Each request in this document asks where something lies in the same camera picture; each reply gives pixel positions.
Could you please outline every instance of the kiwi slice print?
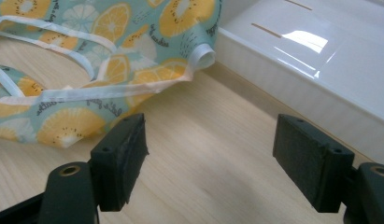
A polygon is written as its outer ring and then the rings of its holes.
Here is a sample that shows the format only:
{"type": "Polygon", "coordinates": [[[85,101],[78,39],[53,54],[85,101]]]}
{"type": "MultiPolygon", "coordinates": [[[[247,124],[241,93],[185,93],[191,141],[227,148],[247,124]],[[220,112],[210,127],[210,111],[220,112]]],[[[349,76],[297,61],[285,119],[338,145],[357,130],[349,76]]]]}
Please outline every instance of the kiwi slice print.
{"type": "Polygon", "coordinates": [[[54,147],[69,147],[105,125],[105,121],[83,107],[64,108],[50,115],[36,138],[54,147]]]}
{"type": "Polygon", "coordinates": [[[46,15],[50,4],[50,0],[7,0],[0,4],[0,13],[37,19],[46,15]]]}
{"type": "Polygon", "coordinates": [[[160,32],[167,37],[179,35],[207,21],[214,9],[215,0],[171,0],[160,17],[160,32]]]}
{"type": "Polygon", "coordinates": [[[17,86],[25,96],[38,96],[43,91],[43,88],[37,82],[28,77],[22,77],[17,86]]]}
{"type": "Polygon", "coordinates": [[[11,141],[17,141],[18,137],[15,130],[11,130],[7,127],[0,127],[0,137],[6,138],[11,141]]]}
{"type": "Polygon", "coordinates": [[[73,49],[78,43],[77,37],[63,35],[54,31],[45,32],[41,37],[39,37],[39,40],[45,42],[46,44],[52,44],[63,49],[73,49]]]}
{"type": "Polygon", "coordinates": [[[6,105],[0,103],[0,118],[7,118],[27,111],[29,105],[6,105]]]}
{"type": "Polygon", "coordinates": [[[147,32],[149,29],[149,26],[147,24],[143,25],[139,30],[137,30],[135,33],[130,34],[125,38],[124,42],[122,42],[121,46],[123,48],[132,48],[134,46],[134,42],[147,32]]]}
{"type": "Polygon", "coordinates": [[[5,31],[6,28],[14,25],[14,21],[1,21],[0,22],[0,31],[5,31]]]}

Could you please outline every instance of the light wood grain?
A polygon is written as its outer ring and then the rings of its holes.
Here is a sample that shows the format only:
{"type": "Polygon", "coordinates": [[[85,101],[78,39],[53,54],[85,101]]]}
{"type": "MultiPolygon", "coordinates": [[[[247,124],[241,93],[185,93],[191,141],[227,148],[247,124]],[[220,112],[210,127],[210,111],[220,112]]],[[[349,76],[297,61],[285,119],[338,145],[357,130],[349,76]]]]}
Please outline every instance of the light wood grain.
{"type": "MultiPolygon", "coordinates": [[[[0,63],[50,88],[88,81],[61,55],[4,38],[0,63]]],[[[101,223],[342,223],[343,207],[340,214],[316,213],[272,157],[277,114],[297,114],[220,64],[139,111],[150,155],[130,204],[101,213],[101,223]]],[[[59,165],[87,161],[101,138],[68,149],[0,139],[0,210],[42,192],[59,165]]]]}

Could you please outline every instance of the white tray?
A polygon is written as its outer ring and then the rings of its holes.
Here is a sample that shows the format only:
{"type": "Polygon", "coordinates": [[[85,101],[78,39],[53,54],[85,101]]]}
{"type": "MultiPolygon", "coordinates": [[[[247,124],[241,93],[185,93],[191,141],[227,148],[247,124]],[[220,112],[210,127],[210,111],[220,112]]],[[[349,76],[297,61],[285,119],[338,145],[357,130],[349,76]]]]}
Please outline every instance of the white tray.
{"type": "Polygon", "coordinates": [[[225,0],[217,60],[384,163],[384,0],[225,0]]]}

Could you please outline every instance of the yellow fruit pattern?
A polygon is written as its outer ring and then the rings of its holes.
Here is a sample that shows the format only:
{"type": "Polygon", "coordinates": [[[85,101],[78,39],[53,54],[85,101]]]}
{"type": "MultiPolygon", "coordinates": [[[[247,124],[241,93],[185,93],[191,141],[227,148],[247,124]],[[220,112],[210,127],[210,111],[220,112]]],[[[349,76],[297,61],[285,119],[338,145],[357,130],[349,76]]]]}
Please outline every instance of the yellow fruit pattern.
{"type": "Polygon", "coordinates": [[[50,0],[6,0],[0,4],[0,13],[38,19],[46,15],[50,4],[50,0]]]}
{"type": "Polygon", "coordinates": [[[2,21],[0,22],[0,31],[3,31],[14,24],[15,24],[14,21],[2,21]]]}
{"type": "Polygon", "coordinates": [[[164,0],[148,0],[148,4],[151,7],[159,6],[164,0]]]}
{"type": "Polygon", "coordinates": [[[101,80],[95,80],[92,82],[89,82],[88,84],[82,86],[82,88],[91,88],[91,87],[103,87],[110,85],[110,82],[108,81],[101,81],[101,80]]]}
{"type": "Polygon", "coordinates": [[[1,138],[6,138],[11,141],[17,141],[17,133],[16,131],[9,129],[7,127],[0,127],[0,137],[1,138]]]}
{"type": "Polygon", "coordinates": [[[215,0],[171,0],[160,17],[160,32],[164,36],[179,35],[207,21],[214,9],[215,0]]]}
{"type": "Polygon", "coordinates": [[[147,32],[149,29],[149,26],[147,24],[143,25],[138,31],[135,33],[128,35],[127,38],[125,38],[124,42],[122,42],[123,48],[132,48],[134,46],[134,42],[139,39],[144,33],[147,32]]]}
{"type": "Polygon", "coordinates": [[[54,31],[45,32],[41,37],[39,37],[39,40],[63,49],[73,49],[78,44],[77,37],[63,35],[54,31]]]}
{"type": "Polygon", "coordinates": [[[25,96],[38,96],[43,91],[43,88],[29,77],[22,77],[17,86],[25,96]]]}
{"type": "Polygon", "coordinates": [[[128,58],[123,54],[119,54],[110,58],[104,80],[110,83],[119,83],[126,81],[129,74],[130,63],[128,62],[128,58]]]}
{"type": "Polygon", "coordinates": [[[87,108],[65,108],[44,121],[36,138],[50,146],[69,147],[104,125],[105,121],[87,108]]]}
{"type": "Polygon", "coordinates": [[[160,65],[136,71],[132,84],[143,84],[174,79],[183,76],[187,61],[183,59],[169,59],[160,65]]]}
{"type": "Polygon", "coordinates": [[[100,35],[113,43],[125,32],[131,9],[126,3],[118,3],[105,10],[93,23],[92,33],[100,35]]]}
{"type": "Polygon", "coordinates": [[[136,110],[136,108],[142,104],[142,102],[148,100],[150,97],[152,97],[154,93],[146,93],[146,94],[139,94],[135,96],[127,96],[125,98],[125,102],[132,108],[132,112],[136,110]]]}
{"type": "Polygon", "coordinates": [[[89,90],[56,94],[22,72],[7,69],[25,97],[8,96],[0,84],[0,137],[69,147],[108,131],[167,84],[189,77],[194,71],[189,66],[195,64],[189,59],[196,61],[199,55],[192,55],[195,48],[214,44],[218,18],[212,17],[219,16],[220,3],[0,0],[0,35],[49,45],[94,77],[81,87],[89,90]]]}
{"type": "Polygon", "coordinates": [[[0,118],[7,118],[27,111],[29,105],[5,105],[0,103],[0,118]]]}

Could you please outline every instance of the white strap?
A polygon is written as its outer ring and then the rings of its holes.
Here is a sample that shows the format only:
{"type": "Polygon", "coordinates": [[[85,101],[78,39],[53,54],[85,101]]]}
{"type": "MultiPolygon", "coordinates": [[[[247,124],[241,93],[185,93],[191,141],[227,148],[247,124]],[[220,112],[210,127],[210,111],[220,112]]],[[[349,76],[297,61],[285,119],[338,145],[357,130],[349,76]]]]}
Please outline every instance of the white strap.
{"type": "Polygon", "coordinates": [[[11,80],[11,78],[0,69],[0,84],[10,93],[12,96],[25,97],[20,88],[11,80]]]}

